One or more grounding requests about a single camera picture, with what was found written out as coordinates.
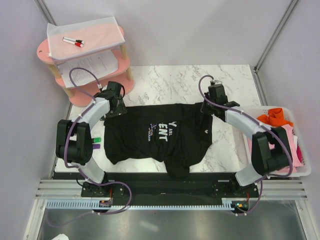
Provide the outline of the black printed t-shirt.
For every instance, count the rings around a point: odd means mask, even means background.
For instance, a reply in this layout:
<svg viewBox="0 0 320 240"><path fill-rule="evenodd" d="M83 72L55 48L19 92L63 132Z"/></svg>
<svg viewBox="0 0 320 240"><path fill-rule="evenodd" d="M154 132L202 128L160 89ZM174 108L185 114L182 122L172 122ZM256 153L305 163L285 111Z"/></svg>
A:
<svg viewBox="0 0 320 240"><path fill-rule="evenodd" d="M172 178L185 178L212 145L212 115L202 103L131 106L104 121L104 151L114 165L152 158Z"/></svg>

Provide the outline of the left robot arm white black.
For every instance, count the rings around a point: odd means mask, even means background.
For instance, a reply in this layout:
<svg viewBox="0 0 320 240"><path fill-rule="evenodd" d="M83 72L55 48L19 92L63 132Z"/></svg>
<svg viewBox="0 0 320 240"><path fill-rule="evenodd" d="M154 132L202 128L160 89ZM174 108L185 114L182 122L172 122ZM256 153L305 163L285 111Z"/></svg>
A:
<svg viewBox="0 0 320 240"><path fill-rule="evenodd" d="M91 103L71 120L62 119L57 124L55 153L63 159L67 169L76 169L92 183L92 191L106 196L110 185L104 181L105 172L93 157L91 130L102 117L119 117L127 112L124 91L103 90L93 96Z"/></svg>

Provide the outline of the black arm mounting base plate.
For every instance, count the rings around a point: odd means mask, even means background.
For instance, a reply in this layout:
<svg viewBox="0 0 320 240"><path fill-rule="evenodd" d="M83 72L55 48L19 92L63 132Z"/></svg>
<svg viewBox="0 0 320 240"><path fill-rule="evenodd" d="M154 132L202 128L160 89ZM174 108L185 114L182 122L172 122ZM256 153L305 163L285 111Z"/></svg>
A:
<svg viewBox="0 0 320 240"><path fill-rule="evenodd" d="M81 196L112 198L118 205L156 204L221 204L223 199L254 199L258 187L253 183L240 187L234 173L190 173L176 179L167 173L108 173L104 183L97 186L83 182Z"/></svg>

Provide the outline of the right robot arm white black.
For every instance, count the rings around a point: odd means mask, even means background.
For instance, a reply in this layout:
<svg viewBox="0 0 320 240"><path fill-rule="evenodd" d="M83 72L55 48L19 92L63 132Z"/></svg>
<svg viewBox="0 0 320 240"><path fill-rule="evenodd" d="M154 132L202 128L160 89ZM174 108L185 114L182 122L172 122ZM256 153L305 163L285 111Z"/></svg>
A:
<svg viewBox="0 0 320 240"><path fill-rule="evenodd" d="M241 130L251 141L251 162L235 173L235 181L229 184L229 191L235 197L242 196L247 186L267 176L286 178L293 172L293 159L286 130L271 127L236 104L220 105L204 97L204 110L224 122Z"/></svg>

